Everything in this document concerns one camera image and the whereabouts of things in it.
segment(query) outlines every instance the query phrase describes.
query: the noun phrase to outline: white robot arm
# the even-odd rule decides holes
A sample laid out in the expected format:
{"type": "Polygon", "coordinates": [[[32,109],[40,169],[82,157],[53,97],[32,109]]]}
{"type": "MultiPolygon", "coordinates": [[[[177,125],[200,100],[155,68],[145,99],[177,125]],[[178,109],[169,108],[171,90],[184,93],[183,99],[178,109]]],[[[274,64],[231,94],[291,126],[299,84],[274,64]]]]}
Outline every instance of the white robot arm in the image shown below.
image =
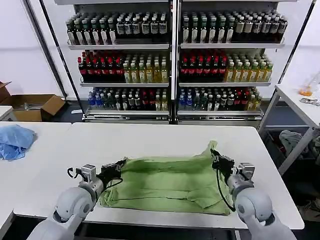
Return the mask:
{"type": "Polygon", "coordinates": [[[89,164],[77,168],[75,176],[70,174],[73,169],[69,168],[69,176],[76,178],[81,175],[82,181],[78,187],[71,187],[61,193],[52,213],[34,228],[27,240],[73,240],[75,231],[89,212],[93,211],[101,193],[112,187],[108,183],[111,180],[119,180],[116,184],[122,182],[120,170],[125,162],[126,159],[123,159],[104,165],[98,175],[96,167],[89,164]]]}

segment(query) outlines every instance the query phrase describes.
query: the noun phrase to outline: table leg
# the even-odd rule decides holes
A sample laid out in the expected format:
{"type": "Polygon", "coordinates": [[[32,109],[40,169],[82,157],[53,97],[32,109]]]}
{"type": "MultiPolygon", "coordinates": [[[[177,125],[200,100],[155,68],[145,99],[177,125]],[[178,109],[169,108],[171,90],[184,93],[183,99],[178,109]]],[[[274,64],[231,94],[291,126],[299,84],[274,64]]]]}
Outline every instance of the table leg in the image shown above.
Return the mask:
{"type": "Polygon", "coordinates": [[[278,171],[281,176],[288,170],[288,168],[294,163],[294,161],[302,153],[302,151],[305,149],[305,147],[317,135],[319,135],[319,131],[317,129],[315,129],[314,127],[309,127],[309,129],[305,132],[305,134],[303,135],[301,140],[294,147],[294,149],[292,149],[290,154],[286,157],[284,162],[279,167],[278,171]]]}
{"type": "Polygon", "coordinates": [[[274,106],[276,106],[276,104],[278,103],[279,98],[280,98],[280,95],[278,94],[278,91],[275,90],[275,94],[273,95],[273,97],[272,97],[272,99],[271,99],[271,102],[269,103],[269,106],[268,106],[268,108],[266,109],[266,111],[265,111],[265,113],[264,113],[264,115],[263,115],[263,118],[262,118],[262,120],[261,120],[261,122],[260,122],[260,125],[259,125],[259,127],[258,127],[258,132],[259,132],[260,135],[263,134],[264,128],[265,128],[265,126],[266,126],[266,124],[267,124],[268,115],[269,115],[271,109],[272,109],[274,106]]]}

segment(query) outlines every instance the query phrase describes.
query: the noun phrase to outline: black cable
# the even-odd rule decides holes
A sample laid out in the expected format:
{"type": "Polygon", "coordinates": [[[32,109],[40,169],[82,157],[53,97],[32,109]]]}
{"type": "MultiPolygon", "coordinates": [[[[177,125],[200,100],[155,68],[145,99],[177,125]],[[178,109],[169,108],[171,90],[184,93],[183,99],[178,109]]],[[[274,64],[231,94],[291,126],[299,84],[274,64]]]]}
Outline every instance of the black cable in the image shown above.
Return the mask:
{"type": "Polygon", "coordinates": [[[218,183],[219,193],[220,193],[220,195],[221,195],[221,197],[222,197],[222,200],[223,200],[224,203],[228,206],[228,208],[230,208],[230,210],[231,210],[232,212],[235,212],[235,211],[236,211],[236,208],[235,208],[234,206],[231,206],[231,205],[227,202],[226,198],[224,197],[224,195],[223,195],[223,193],[222,193],[222,191],[221,191],[218,171],[219,171],[219,170],[217,169],[217,170],[216,170],[216,181],[217,181],[217,183],[218,183]]]}

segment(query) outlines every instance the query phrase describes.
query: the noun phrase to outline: gray cloth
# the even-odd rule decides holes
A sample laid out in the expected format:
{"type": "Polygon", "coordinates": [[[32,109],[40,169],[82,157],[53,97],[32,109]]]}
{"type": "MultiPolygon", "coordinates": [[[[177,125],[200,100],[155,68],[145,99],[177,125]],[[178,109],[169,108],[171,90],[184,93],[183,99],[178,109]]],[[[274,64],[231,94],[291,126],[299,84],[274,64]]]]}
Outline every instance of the gray cloth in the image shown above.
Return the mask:
{"type": "MultiPolygon", "coordinates": [[[[295,148],[295,146],[298,144],[298,142],[301,140],[302,135],[300,133],[289,131],[289,130],[283,130],[280,135],[279,139],[281,143],[283,144],[285,151],[286,151],[286,157],[291,153],[291,151],[295,148]]],[[[308,146],[302,151],[302,154],[308,153],[309,149],[308,146]]]]}

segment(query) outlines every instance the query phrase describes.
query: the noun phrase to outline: red bottle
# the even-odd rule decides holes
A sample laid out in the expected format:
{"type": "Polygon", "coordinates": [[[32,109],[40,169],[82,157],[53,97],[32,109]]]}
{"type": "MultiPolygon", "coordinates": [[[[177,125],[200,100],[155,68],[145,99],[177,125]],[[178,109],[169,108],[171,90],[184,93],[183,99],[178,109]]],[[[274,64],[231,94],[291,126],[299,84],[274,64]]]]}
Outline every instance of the red bottle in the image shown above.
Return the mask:
{"type": "Polygon", "coordinates": [[[200,56],[199,60],[198,60],[197,67],[196,67],[196,75],[198,77],[201,77],[203,70],[204,70],[204,58],[202,56],[200,56]]]}

